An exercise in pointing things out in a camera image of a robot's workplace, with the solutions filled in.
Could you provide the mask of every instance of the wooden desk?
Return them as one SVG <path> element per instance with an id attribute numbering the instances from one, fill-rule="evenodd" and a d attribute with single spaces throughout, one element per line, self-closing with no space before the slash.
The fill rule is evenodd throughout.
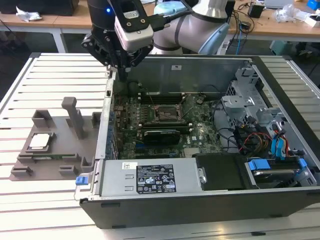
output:
<path id="1" fill-rule="evenodd" d="M 58 16 L 55 15 L 41 15 L 41 20 L 36 21 L 22 21 L 18 16 L 15 14 L 2 14 L 0 13 L 0 19 L 7 25 L 7 26 L 19 26 L 19 27 L 53 27 L 55 20 Z"/>
<path id="2" fill-rule="evenodd" d="M 148 16 L 154 13 L 154 8 L 155 5 L 152 3 L 144 5 Z M 53 25 L 55 28 L 91 29 L 92 23 L 87 1 L 80 0 L 73 16 L 58 16 Z"/>
<path id="3" fill-rule="evenodd" d="M 237 10 L 239 5 L 243 3 L 248 3 L 249 0 L 236 0 L 234 9 Z M 306 6 L 307 1 L 296 1 L 294 6 L 302 11 L 314 13 L 311 8 Z M 248 13 L 248 7 L 245 7 L 241 10 L 243 13 Z M 260 18 L 253 18 L 254 20 L 254 29 L 251 33 L 248 34 L 250 39 L 260 39 L 260 36 L 264 40 L 267 40 L 264 36 L 268 36 L 268 40 L 276 40 L 274 38 L 284 37 L 288 38 L 307 38 L 306 41 L 299 40 L 299 42 L 311 42 L 310 38 L 319 38 L 316 42 L 320 41 L 320 27 L 311 27 L 305 22 L 296 20 L 295 22 L 280 22 L 277 23 L 275 18 L 272 16 L 275 11 L 272 9 L 263 10 Z M 239 18 L 242 21 L 252 23 L 252 21 L 247 18 L 244 14 L 239 13 Z M 230 21 L 230 34 L 234 34 L 236 31 L 236 21 L 232 17 Z"/>
<path id="4" fill-rule="evenodd" d="M 250 0 L 236 0 L 234 9 L 238 9 L 240 4 L 246 2 L 250 2 Z M 306 6 L 306 0 L 302 2 L 295 2 L 294 5 L 303 11 L 312 12 L 312 10 Z M 149 16 L 153 14 L 154 7 L 155 5 L 152 3 L 144 5 Z M 248 7 L 245 7 L 242 12 L 247 13 Z M 272 16 L 273 12 L 274 10 L 266 9 L 262 12 L 260 18 L 254 18 L 255 27 L 254 30 L 247 35 L 248 39 L 320 42 L 320 28 L 312 28 L 306 23 L 298 20 L 295 23 L 277 23 Z M 240 13 L 239 16 L 242 21 L 251 22 L 251 20 L 243 14 Z M 24 22 L 15 14 L 0 14 L 1 20 L 4 21 L 12 31 L 51 33 L 59 53 L 67 52 L 63 34 L 87 34 L 90 33 L 92 26 L 86 0 L 79 1 L 79 6 L 75 10 L 73 16 L 43 15 L 42 17 L 42 20 Z M 7 30 L 8 29 L 4 25 L 0 24 L 0 31 Z M 225 41 L 229 41 L 235 32 L 236 22 L 232 17 L 229 33 Z"/>

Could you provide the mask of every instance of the warning label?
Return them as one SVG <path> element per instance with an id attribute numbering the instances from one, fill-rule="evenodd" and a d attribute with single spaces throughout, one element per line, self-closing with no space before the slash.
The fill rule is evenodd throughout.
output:
<path id="1" fill-rule="evenodd" d="M 136 166 L 136 191 L 138 194 L 175 193 L 173 165 Z"/>

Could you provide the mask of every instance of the table leg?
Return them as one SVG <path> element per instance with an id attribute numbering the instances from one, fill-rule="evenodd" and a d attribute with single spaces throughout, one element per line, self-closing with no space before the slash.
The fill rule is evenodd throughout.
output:
<path id="1" fill-rule="evenodd" d="M 229 46 L 229 42 L 231 41 L 231 39 L 232 39 L 232 35 L 227 34 L 225 36 L 225 39 L 221 43 L 218 51 L 216 52 L 217 55 L 226 55 L 226 52 L 227 52 L 227 49 L 228 49 L 228 46 Z"/>
<path id="2" fill-rule="evenodd" d="M 54 42 L 56 45 L 56 48 L 58 49 L 58 52 L 61 54 L 67 53 L 67 45 L 65 42 L 64 34 L 61 32 L 60 28 L 53 29 L 51 32 L 54 38 Z"/>

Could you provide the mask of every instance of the sticker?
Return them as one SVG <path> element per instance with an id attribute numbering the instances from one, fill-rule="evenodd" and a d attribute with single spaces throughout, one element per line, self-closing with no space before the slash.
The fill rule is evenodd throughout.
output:
<path id="1" fill-rule="evenodd" d="M 123 162 L 122 169 L 136 169 L 137 165 L 137 162 Z"/>
<path id="2" fill-rule="evenodd" d="M 171 70 L 181 70 L 182 66 L 181 65 L 172 65 Z"/>
<path id="3" fill-rule="evenodd" d="M 127 11 L 127 12 L 124 12 L 123 15 L 126 19 L 135 19 L 139 17 L 139 12 L 137 10 Z"/>
<path id="4" fill-rule="evenodd" d="M 146 166 L 136 165 L 135 167 L 136 191 L 138 194 L 161 194 L 177 192 L 174 167 L 172 164 Z"/>

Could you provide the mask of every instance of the connector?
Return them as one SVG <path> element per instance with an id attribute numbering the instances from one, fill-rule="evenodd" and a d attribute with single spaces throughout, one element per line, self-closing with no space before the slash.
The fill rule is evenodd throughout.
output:
<path id="1" fill-rule="evenodd" d="M 251 23 L 250 23 L 250 22 L 247 22 L 247 21 L 240 21 L 239 27 L 240 27 L 242 30 L 249 31 L 249 29 L 250 29 L 250 27 L 251 27 Z"/>

